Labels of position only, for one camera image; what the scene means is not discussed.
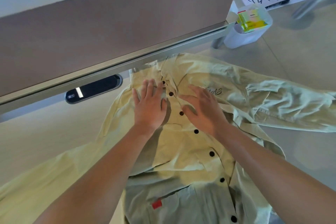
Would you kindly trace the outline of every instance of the light yellow shirt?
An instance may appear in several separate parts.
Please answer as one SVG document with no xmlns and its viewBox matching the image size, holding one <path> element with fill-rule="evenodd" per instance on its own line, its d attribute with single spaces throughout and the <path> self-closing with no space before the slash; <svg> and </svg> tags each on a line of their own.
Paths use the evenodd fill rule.
<svg viewBox="0 0 336 224">
<path fill-rule="evenodd" d="M 336 131 L 336 94 L 263 76 L 206 56 L 180 54 L 131 71 L 95 142 L 69 150 L 0 188 L 0 223 L 32 223 L 134 124 L 132 88 L 164 81 L 167 118 L 137 159 L 124 191 L 130 223 L 268 223 L 271 206 L 244 169 L 213 137 L 196 131 L 179 94 L 207 88 L 228 121 L 284 157 L 259 124 Z"/>
</svg>

